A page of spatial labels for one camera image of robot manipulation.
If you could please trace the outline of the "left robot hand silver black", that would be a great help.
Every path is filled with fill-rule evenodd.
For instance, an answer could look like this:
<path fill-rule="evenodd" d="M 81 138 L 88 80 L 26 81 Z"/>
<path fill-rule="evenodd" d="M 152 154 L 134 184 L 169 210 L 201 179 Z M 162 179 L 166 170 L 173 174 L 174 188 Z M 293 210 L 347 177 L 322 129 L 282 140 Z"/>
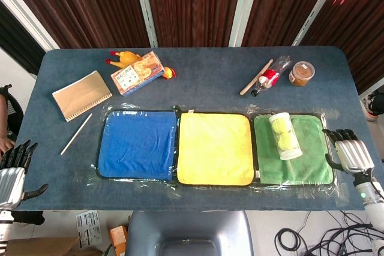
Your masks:
<path fill-rule="evenodd" d="M 38 197 L 48 189 L 45 183 L 38 190 L 24 191 L 25 177 L 37 147 L 38 143 L 27 140 L 1 156 L 1 211 L 12 211 L 21 201 Z"/>

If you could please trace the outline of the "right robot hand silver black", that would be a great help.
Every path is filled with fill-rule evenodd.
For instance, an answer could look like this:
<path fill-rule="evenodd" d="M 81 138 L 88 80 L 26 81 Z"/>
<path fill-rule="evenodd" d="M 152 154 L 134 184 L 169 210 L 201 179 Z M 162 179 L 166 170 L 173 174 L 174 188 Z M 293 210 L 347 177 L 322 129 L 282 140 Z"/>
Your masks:
<path fill-rule="evenodd" d="M 326 161 L 332 169 L 352 176 L 373 170 L 374 162 L 366 145 L 351 129 L 337 129 L 336 131 L 322 129 L 322 131 L 334 145 L 340 160 L 339 163 L 335 163 L 328 153 L 325 155 Z"/>

